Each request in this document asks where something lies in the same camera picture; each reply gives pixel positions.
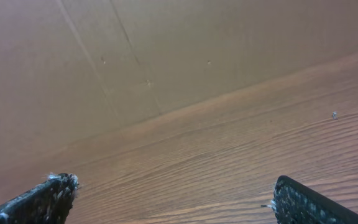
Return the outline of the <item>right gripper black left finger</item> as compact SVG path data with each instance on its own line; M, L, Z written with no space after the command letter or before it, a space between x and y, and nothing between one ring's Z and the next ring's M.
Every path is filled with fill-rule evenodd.
M78 185L75 174L51 174L45 182L0 205L0 224L65 223Z

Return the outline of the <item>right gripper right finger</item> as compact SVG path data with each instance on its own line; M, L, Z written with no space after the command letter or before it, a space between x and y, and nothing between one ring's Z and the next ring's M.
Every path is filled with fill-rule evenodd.
M358 224L358 214L311 188L281 175L270 208L278 224Z

